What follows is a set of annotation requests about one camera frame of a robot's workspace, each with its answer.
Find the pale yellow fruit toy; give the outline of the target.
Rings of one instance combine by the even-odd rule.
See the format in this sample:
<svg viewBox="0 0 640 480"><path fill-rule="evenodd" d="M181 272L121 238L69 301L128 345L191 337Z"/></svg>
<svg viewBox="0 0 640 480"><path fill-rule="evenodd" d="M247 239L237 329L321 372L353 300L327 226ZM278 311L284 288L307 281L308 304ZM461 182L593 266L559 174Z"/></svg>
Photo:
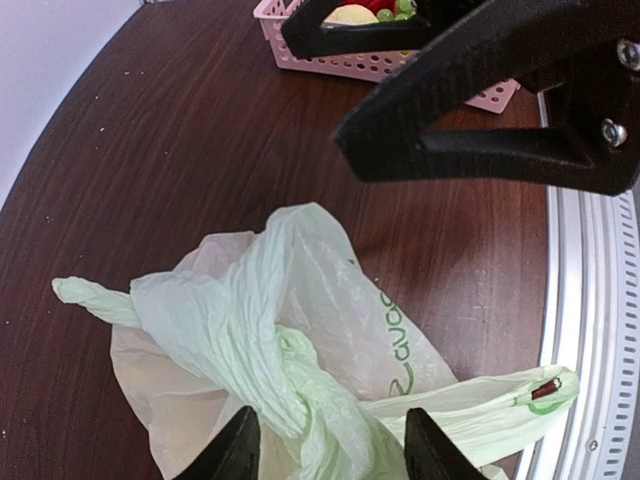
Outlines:
<svg viewBox="0 0 640 480"><path fill-rule="evenodd" d="M325 22L339 25L367 25L378 23L377 16L367 7L360 4L347 4L335 8Z"/></svg>

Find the light green plastic bag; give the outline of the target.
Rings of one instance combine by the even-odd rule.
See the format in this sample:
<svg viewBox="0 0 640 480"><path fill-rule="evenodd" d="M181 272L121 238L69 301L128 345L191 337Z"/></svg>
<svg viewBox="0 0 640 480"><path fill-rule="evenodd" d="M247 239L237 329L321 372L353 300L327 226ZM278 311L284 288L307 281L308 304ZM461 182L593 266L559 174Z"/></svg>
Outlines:
<svg viewBox="0 0 640 480"><path fill-rule="evenodd" d="M167 479L245 406L263 479L404 479L413 408L486 470L541 439L580 390L560 365L457 380L314 203L276 210L260 233L209 235L125 293L79 277L52 288L111 325L114 373Z"/></svg>

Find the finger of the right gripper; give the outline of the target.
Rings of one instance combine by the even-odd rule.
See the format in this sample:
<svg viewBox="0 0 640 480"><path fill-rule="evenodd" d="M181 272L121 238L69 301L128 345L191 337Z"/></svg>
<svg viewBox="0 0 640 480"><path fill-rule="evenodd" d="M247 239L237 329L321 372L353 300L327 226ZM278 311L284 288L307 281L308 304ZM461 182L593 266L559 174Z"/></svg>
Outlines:
<svg viewBox="0 0 640 480"><path fill-rule="evenodd" d="M462 105L503 113L525 89L542 127L437 131ZM639 177L639 5L486 1L416 49L335 140L368 182L500 178L605 195Z"/></svg>
<svg viewBox="0 0 640 480"><path fill-rule="evenodd" d="M412 1L407 20L326 27L336 1L305 1L284 21L281 34L297 58L416 50L420 57L442 49L444 39L470 19L500 7L498 1Z"/></svg>

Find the green grapes toy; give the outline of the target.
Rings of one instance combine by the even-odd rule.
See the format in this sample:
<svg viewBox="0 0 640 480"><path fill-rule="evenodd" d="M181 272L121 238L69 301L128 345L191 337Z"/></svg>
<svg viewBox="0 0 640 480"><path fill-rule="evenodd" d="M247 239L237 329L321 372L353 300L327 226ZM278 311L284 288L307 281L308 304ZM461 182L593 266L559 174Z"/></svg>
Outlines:
<svg viewBox="0 0 640 480"><path fill-rule="evenodd" d="M416 14L417 7L411 0L380 0L371 4L380 22L404 21Z"/></svg>

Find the curved aluminium rail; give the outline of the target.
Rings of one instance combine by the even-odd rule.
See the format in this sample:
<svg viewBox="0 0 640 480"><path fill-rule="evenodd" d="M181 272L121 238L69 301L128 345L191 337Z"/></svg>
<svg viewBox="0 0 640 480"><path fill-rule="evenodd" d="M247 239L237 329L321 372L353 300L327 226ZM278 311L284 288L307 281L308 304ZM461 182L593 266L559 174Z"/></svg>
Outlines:
<svg viewBox="0 0 640 480"><path fill-rule="evenodd" d="M539 362L576 371L580 394L523 450L518 479L619 479L639 389L639 230L632 191L550 187Z"/></svg>

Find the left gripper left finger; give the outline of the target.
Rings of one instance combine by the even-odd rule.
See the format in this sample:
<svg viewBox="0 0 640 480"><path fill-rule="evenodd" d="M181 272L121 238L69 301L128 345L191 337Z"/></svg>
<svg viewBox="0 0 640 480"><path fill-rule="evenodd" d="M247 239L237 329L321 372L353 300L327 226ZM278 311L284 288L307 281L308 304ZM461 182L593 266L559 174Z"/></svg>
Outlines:
<svg viewBox="0 0 640 480"><path fill-rule="evenodd" d="M175 480L257 479L260 425L250 406L242 407Z"/></svg>

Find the pink plastic basket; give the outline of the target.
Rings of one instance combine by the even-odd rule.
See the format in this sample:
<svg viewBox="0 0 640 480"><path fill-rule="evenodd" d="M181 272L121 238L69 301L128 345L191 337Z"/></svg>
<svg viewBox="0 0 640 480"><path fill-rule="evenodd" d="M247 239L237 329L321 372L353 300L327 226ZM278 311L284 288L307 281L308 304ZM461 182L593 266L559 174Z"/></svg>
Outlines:
<svg viewBox="0 0 640 480"><path fill-rule="evenodd" d="M253 10L253 16L259 21L264 38L268 41L280 69L379 83L394 70L404 66L415 54L415 51L391 51L297 59L291 54L280 29L300 4L301 1L262 0ZM469 99L466 104L501 114L519 89L520 84L515 80L504 80Z"/></svg>

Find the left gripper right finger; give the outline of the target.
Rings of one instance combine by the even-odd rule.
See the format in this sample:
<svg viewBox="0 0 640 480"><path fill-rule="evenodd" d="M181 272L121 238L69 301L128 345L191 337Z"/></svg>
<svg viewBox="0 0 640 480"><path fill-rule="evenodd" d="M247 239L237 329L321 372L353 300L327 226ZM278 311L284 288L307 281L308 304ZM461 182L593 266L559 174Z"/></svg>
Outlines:
<svg viewBox="0 0 640 480"><path fill-rule="evenodd" d="M472 465L426 411L407 412L404 458L410 480L482 480Z"/></svg>

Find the red apple toy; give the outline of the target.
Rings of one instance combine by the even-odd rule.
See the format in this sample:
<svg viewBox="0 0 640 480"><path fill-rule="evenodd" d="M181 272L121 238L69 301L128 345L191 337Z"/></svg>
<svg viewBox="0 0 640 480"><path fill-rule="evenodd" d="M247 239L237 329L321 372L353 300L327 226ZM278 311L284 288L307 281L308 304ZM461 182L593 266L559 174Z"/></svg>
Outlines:
<svg viewBox="0 0 640 480"><path fill-rule="evenodd" d="M361 0L360 4L368 8L374 13L382 9L387 9L393 11L395 9L395 1L394 0Z"/></svg>

